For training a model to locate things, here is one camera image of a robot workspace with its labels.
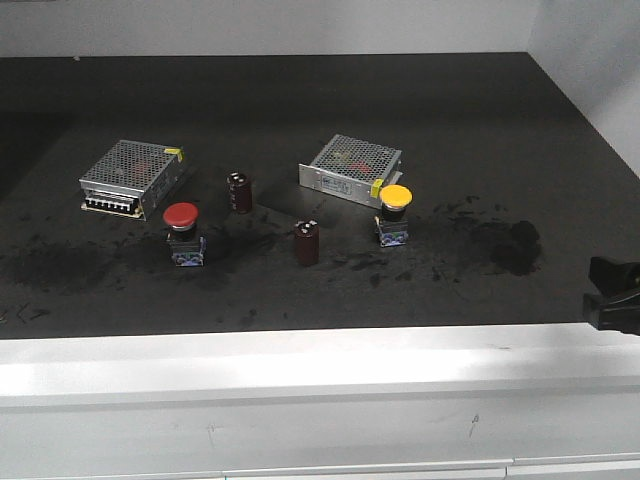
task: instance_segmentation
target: brown capacitor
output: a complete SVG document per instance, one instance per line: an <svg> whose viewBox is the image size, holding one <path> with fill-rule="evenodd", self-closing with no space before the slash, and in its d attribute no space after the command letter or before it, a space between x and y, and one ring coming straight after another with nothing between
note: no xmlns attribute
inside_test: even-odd
<svg viewBox="0 0 640 480"><path fill-rule="evenodd" d="M308 267L320 260L320 227L315 220L296 223L293 229L294 251L300 265Z"/></svg>
<svg viewBox="0 0 640 480"><path fill-rule="evenodd" d="M229 204L236 213L248 213L253 207L251 180L244 173L234 172L227 177Z"/></svg>

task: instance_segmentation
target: metal mesh casing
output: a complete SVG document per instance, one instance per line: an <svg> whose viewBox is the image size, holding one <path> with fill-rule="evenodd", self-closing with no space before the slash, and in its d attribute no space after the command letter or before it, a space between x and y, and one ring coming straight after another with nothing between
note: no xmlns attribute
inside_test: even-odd
<svg viewBox="0 0 640 480"><path fill-rule="evenodd" d="M299 165L303 187L379 207L378 190L397 182L401 150L335 135L310 165Z"/></svg>
<svg viewBox="0 0 640 480"><path fill-rule="evenodd" d="M179 148L120 140L80 178L83 208L144 220L184 170Z"/></svg>

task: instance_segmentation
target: black work surface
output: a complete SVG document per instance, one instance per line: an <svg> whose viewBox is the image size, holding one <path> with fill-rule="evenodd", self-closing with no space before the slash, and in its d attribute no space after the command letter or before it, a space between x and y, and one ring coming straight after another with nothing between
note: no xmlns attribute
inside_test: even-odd
<svg viewBox="0 0 640 480"><path fill-rule="evenodd" d="M637 259L637 178L526 54L0 63L2 338L573 322L590 256ZM297 186L335 133L403 151L408 245ZM204 268L172 265L161 211L80 210L119 139L185 147L170 201L199 206ZM231 171L250 214L229 212Z"/></svg>

